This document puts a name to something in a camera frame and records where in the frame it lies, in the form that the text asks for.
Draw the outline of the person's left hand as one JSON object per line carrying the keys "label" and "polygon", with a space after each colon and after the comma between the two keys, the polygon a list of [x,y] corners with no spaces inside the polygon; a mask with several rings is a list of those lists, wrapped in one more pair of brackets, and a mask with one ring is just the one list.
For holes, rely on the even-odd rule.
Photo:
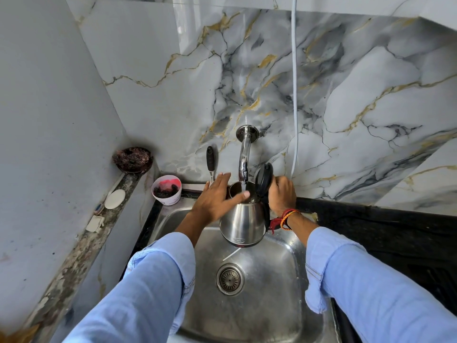
{"label": "person's left hand", "polygon": [[227,190],[231,173],[219,173],[212,184],[207,182],[194,204],[192,211],[203,218],[206,224],[212,223],[233,208],[228,208]]}

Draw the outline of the person's right hand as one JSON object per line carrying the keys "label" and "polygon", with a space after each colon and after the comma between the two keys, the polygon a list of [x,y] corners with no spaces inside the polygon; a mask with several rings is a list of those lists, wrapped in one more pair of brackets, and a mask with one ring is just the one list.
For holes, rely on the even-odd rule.
{"label": "person's right hand", "polygon": [[277,217],[281,216],[286,209],[296,208],[296,193],[294,191],[268,191],[270,209]]}

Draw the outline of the steel electric kettle black lid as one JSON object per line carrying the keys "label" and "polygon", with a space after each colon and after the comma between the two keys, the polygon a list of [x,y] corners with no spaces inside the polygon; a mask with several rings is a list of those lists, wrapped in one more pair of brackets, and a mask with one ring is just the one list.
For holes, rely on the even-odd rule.
{"label": "steel electric kettle black lid", "polygon": [[273,180],[273,166],[260,167],[255,182],[248,182],[250,196],[220,219],[220,231],[232,245],[240,248],[258,244],[270,227],[268,190]]}

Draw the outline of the person's right forearm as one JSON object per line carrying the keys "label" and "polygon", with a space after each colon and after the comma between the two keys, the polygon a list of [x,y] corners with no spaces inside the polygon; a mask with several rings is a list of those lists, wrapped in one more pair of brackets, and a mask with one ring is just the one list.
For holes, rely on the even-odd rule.
{"label": "person's right forearm", "polygon": [[305,259],[308,307],[320,314],[334,299],[363,343],[457,343],[457,317],[357,242],[316,227]]}

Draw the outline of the person's left forearm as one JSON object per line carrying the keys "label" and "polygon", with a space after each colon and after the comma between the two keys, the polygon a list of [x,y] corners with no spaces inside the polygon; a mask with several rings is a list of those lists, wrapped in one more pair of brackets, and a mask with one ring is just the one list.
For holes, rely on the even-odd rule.
{"label": "person's left forearm", "polygon": [[193,208],[179,227],[136,253],[124,278],[62,343],[166,343],[195,286],[195,244],[223,213]]}

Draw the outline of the red orange thread wristband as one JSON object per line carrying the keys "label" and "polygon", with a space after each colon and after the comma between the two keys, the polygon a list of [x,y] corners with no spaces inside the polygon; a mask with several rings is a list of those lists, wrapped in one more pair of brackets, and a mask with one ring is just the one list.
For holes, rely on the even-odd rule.
{"label": "red orange thread wristband", "polygon": [[275,234],[275,230],[278,230],[278,229],[292,230],[288,226],[287,221],[288,221],[289,216],[291,216],[294,213],[299,213],[300,214],[300,211],[297,210],[297,209],[292,209],[292,208],[286,209],[282,213],[281,216],[272,219],[270,221],[270,225],[269,225],[269,228],[268,228],[268,230],[271,231],[271,234],[274,235]]}

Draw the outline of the white plastic cup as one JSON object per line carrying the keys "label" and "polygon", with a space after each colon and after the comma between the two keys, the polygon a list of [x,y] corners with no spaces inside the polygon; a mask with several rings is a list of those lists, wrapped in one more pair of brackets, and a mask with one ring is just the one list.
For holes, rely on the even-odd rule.
{"label": "white plastic cup", "polygon": [[[176,184],[178,187],[179,187],[179,192],[170,197],[170,198],[166,198],[166,199],[161,199],[161,198],[157,198],[153,195],[153,189],[155,187],[170,187],[171,184]],[[174,175],[164,175],[164,176],[161,176],[159,177],[158,179],[156,179],[151,187],[151,192],[152,192],[152,195],[153,197],[158,200],[160,203],[162,203],[163,205],[166,205],[166,206],[170,206],[170,205],[174,205],[175,203],[177,203],[179,200],[180,200],[180,196],[181,196],[181,191],[182,191],[182,183],[180,181],[180,179]]]}

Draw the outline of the dark scouring pad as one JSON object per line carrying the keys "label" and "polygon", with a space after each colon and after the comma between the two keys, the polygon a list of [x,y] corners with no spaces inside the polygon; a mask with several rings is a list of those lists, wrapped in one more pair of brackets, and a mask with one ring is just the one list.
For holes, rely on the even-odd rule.
{"label": "dark scouring pad", "polygon": [[176,184],[171,184],[170,187],[155,187],[153,195],[157,198],[166,199],[176,195],[179,192],[179,187]]}

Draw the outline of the round metal sink strainer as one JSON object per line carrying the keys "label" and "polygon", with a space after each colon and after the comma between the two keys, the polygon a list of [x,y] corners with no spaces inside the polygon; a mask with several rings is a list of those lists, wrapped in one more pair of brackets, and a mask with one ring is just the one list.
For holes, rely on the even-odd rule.
{"label": "round metal sink strainer", "polygon": [[216,286],[221,293],[227,296],[240,293],[244,286],[242,268],[234,263],[221,265],[216,274]]}

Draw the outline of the brown bowl with steel scrubber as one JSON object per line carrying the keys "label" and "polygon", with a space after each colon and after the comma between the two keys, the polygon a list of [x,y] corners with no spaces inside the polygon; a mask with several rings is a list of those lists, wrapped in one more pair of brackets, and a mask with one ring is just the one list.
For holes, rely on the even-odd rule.
{"label": "brown bowl with steel scrubber", "polygon": [[151,152],[142,147],[130,147],[117,150],[112,155],[112,161],[116,167],[125,174],[143,175],[153,165],[154,157]]}

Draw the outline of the stainless steel sink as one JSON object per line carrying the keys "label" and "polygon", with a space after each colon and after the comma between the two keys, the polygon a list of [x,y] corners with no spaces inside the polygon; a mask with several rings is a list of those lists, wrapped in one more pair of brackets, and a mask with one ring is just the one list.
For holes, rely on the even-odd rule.
{"label": "stainless steel sink", "polygon": [[[333,307],[318,315],[305,302],[305,247],[293,232],[268,233],[254,247],[226,242],[219,222],[206,227],[195,247],[195,288],[179,331],[167,343],[342,343]],[[240,293],[216,286],[221,265],[244,272]]]}

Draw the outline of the white oval soap bar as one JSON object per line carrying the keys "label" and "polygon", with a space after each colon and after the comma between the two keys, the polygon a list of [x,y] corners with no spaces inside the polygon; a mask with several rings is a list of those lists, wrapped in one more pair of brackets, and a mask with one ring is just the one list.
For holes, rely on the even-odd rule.
{"label": "white oval soap bar", "polygon": [[104,202],[104,207],[112,210],[120,206],[126,197],[126,192],[123,189],[117,189],[109,194]]}

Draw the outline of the small white plastic piece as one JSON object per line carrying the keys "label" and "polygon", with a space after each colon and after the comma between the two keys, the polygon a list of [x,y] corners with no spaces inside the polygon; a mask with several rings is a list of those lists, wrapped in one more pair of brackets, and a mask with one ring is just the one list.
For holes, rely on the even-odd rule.
{"label": "small white plastic piece", "polygon": [[88,232],[98,233],[98,231],[104,226],[104,222],[105,217],[100,215],[93,215],[85,230]]}

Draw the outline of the chrome wall faucet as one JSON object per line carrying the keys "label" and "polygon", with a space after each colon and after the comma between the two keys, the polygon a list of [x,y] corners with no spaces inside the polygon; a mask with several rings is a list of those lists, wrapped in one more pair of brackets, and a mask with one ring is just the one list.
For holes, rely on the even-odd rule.
{"label": "chrome wall faucet", "polygon": [[248,160],[251,144],[259,138],[259,130],[252,125],[240,126],[236,131],[236,137],[241,142],[241,150],[238,162],[238,180],[242,184],[248,183]]}

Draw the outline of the black handled kitchen tool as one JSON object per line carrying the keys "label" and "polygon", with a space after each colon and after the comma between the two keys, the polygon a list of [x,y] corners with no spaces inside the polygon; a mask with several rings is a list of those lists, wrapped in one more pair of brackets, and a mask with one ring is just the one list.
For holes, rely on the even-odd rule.
{"label": "black handled kitchen tool", "polygon": [[206,161],[207,168],[210,173],[210,184],[215,180],[215,170],[216,170],[216,153],[213,146],[209,145],[206,150]]}

